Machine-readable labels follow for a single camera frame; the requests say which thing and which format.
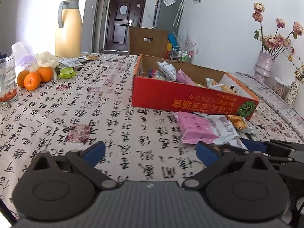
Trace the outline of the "pink snack pack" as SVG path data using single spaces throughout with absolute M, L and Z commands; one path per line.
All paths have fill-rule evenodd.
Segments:
M 219 136 L 211 128 L 207 118 L 187 112 L 173 112 L 181 133 L 181 141 L 195 145 L 199 141 L 212 144 Z
M 176 81 L 178 83 L 196 86 L 196 83 L 183 70 L 178 70 L 176 73 Z

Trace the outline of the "white printed snack pack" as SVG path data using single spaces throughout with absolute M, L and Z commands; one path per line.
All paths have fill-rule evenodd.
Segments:
M 176 69 L 172 64 L 168 64 L 166 61 L 157 62 L 160 72 L 169 80 L 176 81 Z

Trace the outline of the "orange triangle snack pack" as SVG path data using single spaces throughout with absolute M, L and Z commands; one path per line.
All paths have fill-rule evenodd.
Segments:
M 250 123 L 242 116 L 226 115 L 227 118 L 232 122 L 234 127 L 243 133 L 253 134 L 253 127 Z

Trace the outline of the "grey white snack pack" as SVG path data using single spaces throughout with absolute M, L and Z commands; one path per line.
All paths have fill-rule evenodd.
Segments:
M 215 138 L 210 143 L 217 146 L 230 144 L 231 146 L 238 147 L 237 139 L 239 138 L 239 134 L 226 115 L 209 115 L 207 116 L 207 120 L 215 135 Z

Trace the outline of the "pink folded table runner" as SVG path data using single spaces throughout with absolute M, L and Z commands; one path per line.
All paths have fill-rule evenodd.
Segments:
M 303 118 L 286 101 L 254 76 L 241 72 L 232 75 L 271 107 L 303 139 Z

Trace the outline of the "pink textured flower vase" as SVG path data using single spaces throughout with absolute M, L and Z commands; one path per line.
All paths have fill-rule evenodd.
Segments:
M 260 52 L 254 67 L 254 77 L 258 79 L 259 82 L 265 83 L 271 76 L 274 63 L 275 59 L 272 56 L 267 53 Z

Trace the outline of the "green snack pack on left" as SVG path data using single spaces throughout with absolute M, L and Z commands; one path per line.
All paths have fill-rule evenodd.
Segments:
M 60 79 L 70 79 L 76 75 L 76 72 L 72 67 L 61 68 L 58 78 Z

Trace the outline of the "rear orange mandarin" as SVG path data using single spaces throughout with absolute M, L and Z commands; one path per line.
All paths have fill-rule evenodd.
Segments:
M 51 67 L 39 67 L 36 72 L 40 75 L 41 82 L 47 83 L 53 79 L 53 69 Z

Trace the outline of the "orange mandarin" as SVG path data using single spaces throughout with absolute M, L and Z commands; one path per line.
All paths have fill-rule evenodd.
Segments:
M 53 69 L 51 67 L 39 67 L 36 72 L 40 75 L 41 82 L 47 83 L 53 79 Z
M 34 91 L 41 83 L 41 76 L 37 72 L 30 72 L 24 78 L 24 88 L 28 91 Z
M 21 71 L 17 76 L 17 84 L 20 88 L 24 88 L 24 79 L 29 74 L 28 70 Z

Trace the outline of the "front orange mandarin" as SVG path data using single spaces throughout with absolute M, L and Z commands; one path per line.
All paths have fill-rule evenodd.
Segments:
M 34 91 L 41 83 L 41 76 L 37 72 L 30 72 L 24 78 L 24 88 L 28 91 Z

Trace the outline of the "glass cup with goji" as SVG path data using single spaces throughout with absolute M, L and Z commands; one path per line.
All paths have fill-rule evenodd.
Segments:
M 15 58 L 13 56 L 1 59 L 0 74 L 0 102 L 3 105 L 13 101 L 17 97 Z

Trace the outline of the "dried pink rose bouquet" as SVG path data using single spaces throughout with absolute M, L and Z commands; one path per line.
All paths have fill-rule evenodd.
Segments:
M 276 59 L 281 54 L 284 54 L 289 61 L 292 61 L 295 54 L 292 40 L 303 37 L 303 25 L 299 21 L 296 21 L 287 33 L 284 33 L 287 23 L 283 19 L 275 18 L 274 30 L 270 32 L 263 25 L 264 12 L 265 6 L 263 3 L 253 3 L 252 18 L 259 24 L 259 28 L 255 30 L 253 37 L 261 43 L 261 52 L 269 55 L 272 59 Z

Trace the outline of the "left orange mandarin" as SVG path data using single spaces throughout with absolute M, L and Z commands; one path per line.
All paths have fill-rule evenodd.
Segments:
M 17 84 L 20 88 L 24 88 L 24 79 L 29 74 L 28 70 L 21 71 L 17 76 Z

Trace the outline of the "wooden chair back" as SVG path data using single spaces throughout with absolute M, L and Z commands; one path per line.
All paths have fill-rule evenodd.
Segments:
M 167 51 L 167 32 L 142 27 L 129 27 L 130 55 L 148 55 L 165 58 Z

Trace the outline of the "dark brown entrance door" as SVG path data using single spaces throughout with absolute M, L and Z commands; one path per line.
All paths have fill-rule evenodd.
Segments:
M 105 50 L 128 51 L 129 27 L 141 27 L 145 0 L 110 0 Z

